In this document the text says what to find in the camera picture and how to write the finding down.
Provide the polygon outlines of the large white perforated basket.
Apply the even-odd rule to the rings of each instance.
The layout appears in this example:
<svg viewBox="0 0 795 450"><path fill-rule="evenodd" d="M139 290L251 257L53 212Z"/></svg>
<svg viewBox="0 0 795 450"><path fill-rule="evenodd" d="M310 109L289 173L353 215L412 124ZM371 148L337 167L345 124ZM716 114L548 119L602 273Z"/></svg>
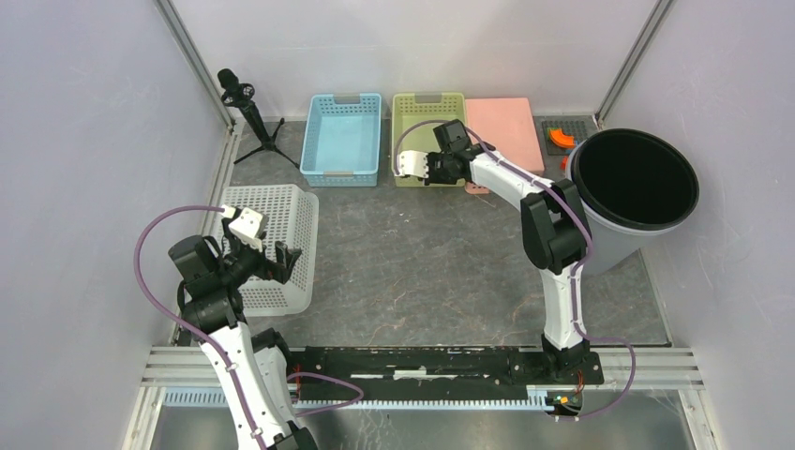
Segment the large white perforated basket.
<svg viewBox="0 0 795 450"><path fill-rule="evenodd" d="M270 260L276 258L276 241L300 249L290 279L285 284L250 278L239 288L247 317L281 317L308 308L313 290L318 235L319 201L315 194L287 185L227 187L223 204L249 207L267 217L263 240Z"/></svg>

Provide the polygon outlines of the green plastic basket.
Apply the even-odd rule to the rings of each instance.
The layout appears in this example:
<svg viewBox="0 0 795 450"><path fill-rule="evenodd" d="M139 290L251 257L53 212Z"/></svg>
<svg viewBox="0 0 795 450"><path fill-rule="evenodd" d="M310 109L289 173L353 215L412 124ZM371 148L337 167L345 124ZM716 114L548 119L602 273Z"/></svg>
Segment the green plastic basket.
<svg viewBox="0 0 795 450"><path fill-rule="evenodd" d="M460 120L465 123L465 97L459 92L433 94L398 93L393 96L391 118L390 163L395 160L395 145L400 135L415 124L427 120ZM402 141L401 150L438 152L440 150L433 128L437 124L418 127Z"/></svg>

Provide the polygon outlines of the pink plastic basket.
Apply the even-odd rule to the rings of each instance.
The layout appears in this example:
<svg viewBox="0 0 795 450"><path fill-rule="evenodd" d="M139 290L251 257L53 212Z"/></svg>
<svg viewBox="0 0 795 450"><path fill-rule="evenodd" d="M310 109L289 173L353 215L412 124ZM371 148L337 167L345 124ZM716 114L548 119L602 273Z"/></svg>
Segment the pink plastic basket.
<svg viewBox="0 0 795 450"><path fill-rule="evenodd" d="M467 98L467 126L511 163L543 175L545 163L526 97Z"/></svg>

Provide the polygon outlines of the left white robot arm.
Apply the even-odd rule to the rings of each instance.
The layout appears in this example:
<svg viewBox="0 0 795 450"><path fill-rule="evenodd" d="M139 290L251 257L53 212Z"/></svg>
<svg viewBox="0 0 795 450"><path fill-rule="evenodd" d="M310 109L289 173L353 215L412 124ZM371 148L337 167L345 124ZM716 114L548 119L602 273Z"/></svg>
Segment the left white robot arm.
<svg viewBox="0 0 795 450"><path fill-rule="evenodd" d="M211 236L193 235L172 246L169 256L183 280L180 317L211 363L227 400L240 449L314 449L310 430L297 420L287 379L294 357L280 333L252 335L240 287L250 278L284 282L285 262L295 256L277 246L272 262L234 239L223 252Z"/></svg>

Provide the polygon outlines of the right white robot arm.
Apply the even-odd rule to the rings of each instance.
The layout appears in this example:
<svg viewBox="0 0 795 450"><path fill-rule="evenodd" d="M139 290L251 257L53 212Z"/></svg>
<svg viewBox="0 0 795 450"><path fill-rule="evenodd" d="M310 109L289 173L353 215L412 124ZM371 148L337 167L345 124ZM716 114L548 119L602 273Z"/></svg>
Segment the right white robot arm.
<svg viewBox="0 0 795 450"><path fill-rule="evenodd" d="M459 120L442 122L433 132L440 149L426 157L430 183L472 182L519 211L522 246L540 272L545 297L541 368L555 383L568 381L590 352L580 295L582 267L593 239L576 185L519 168Z"/></svg>

